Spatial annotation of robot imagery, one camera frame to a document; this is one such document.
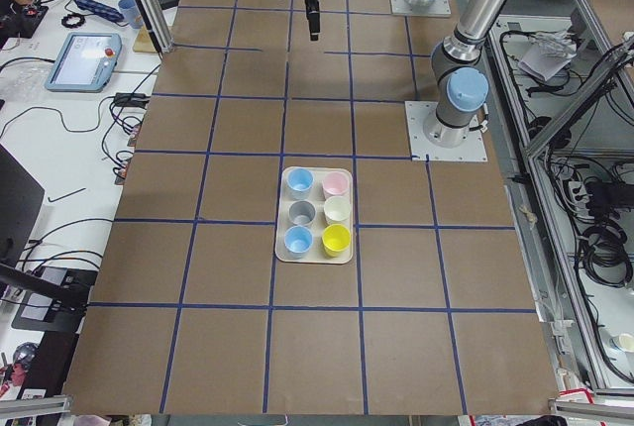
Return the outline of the paper cup under frame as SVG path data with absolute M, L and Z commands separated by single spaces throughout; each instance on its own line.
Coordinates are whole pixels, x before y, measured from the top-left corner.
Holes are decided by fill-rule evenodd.
M 611 345 L 624 353 L 634 352 L 634 336 L 630 333 L 620 333 L 610 338 Z

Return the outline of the grey plastic cup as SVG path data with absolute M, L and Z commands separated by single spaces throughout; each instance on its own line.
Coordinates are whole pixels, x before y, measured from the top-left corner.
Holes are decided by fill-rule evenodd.
M 308 200 L 295 201 L 288 208 L 289 221 L 296 226 L 310 227 L 316 214 L 316 207 Z

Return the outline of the blue teach pendant near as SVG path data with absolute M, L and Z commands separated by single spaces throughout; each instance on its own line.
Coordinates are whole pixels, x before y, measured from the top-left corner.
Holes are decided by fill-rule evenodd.
M 114 33 L 71 32 L 45 82 L 51 92 L 101 92 L 117 64 L 122 40 Z

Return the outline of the wooden board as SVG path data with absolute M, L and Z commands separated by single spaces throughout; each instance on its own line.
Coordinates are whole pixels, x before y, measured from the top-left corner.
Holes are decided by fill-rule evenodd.
M 155 45 L 151 39 L 151 36 L 145 27 L 141 27 L 137 33 L 137 36 L 133 43 L 133 52 L 134 53 L 151 53 L 151 54 L 160 53 L 160 51 L 155 48 Z

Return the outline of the black monitor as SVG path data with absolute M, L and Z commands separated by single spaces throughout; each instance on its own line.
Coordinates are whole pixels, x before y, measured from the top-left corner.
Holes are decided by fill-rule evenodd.
M 1 262 L 15 266 L 36 225 L 45 191 L 26 169 L 1 147 Z

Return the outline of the white plastic cup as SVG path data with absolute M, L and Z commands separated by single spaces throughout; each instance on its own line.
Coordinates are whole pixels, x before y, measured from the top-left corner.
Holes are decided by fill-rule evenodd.
M 347 226 L 352 214 L 350 199 L 345 196 L 331 196 L 325 200 L 323 212 L 328 225 L 342 224 Z

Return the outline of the cream serving tray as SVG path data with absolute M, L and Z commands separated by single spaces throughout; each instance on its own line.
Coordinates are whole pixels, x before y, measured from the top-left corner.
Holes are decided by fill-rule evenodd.
M 353 178 L 342 168 L 284 170 L 276 215 L 281 262 L 342 265 L 354 253 Z

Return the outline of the blue cup on desk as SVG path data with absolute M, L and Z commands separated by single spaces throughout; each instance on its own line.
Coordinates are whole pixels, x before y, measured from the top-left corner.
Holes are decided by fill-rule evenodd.
M 138 30 L 143 25 L 143 18 L 135 0 L 120 0 L 118 2 L 119 12 L 123 15 L 125 22 L 133 29 Z

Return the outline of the pink plastic cup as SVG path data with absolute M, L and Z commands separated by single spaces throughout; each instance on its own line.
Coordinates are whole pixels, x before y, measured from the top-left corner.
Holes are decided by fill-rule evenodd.
M 349 177 L 345 172 L 330 171 L 322 180 L 322 192 L 325 199 L 334 196 L 346 197 L 350 191 Z

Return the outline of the light blue plastic cup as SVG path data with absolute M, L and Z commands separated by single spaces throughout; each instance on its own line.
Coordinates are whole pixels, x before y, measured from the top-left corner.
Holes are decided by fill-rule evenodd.
M 286 186 L 292 199 L 306 200 L 310 195 L 313 183 L 313 174 L 307 168 L 296 167 L 287 174 Z

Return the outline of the crumpled paper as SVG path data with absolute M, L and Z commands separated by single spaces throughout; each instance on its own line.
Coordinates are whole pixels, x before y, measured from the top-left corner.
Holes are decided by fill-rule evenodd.
M 519 59 L 518 68 L 542 82 L 549 81 L 577 56 L 577 44 L 567 31 L 535 32 L 527 38 L 531 46 Z

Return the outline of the yellow plastic cup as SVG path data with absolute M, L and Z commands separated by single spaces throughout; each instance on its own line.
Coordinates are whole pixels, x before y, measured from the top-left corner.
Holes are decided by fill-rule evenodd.
M 322 245 L 328 257 L 335 258 L 346 253 L 351 245 L 350 230 L 342 224 L 332 224 L 322 233 Z

